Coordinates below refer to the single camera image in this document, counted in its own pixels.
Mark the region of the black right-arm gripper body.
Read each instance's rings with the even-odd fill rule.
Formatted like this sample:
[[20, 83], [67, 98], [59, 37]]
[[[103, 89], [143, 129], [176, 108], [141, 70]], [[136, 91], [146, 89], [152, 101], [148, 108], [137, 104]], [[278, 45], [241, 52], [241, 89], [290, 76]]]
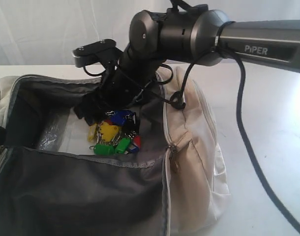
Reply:
[[99, 108], [128, 108], [150, 102], [155, 92], [155, 64], [117, 64], [103, 66], [100, 85], [90, 93]]

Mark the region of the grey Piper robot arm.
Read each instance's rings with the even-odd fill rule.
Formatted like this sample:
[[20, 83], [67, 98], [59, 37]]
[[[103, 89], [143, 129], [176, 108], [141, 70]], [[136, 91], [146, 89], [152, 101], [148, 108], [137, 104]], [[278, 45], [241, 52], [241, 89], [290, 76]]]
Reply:
[[130, 24], [125, 50], [112, 39], [100, 40], [73, 51], [75, 65], [100, 63], [101, 85], [76, 106], [80, 117], [92, 121], [102, 113], [130, 105], [147, 91], [146, 84], [166, 60], [213, 66], [223, 58], [240, 67], [237, 124], [246, 146], [250, 144], [241, 120], [245, 85], [244, 62], [300, 73], [300, 20], [234, 22], [220, 10], [173, 4], [165, 13], [143, 10]]

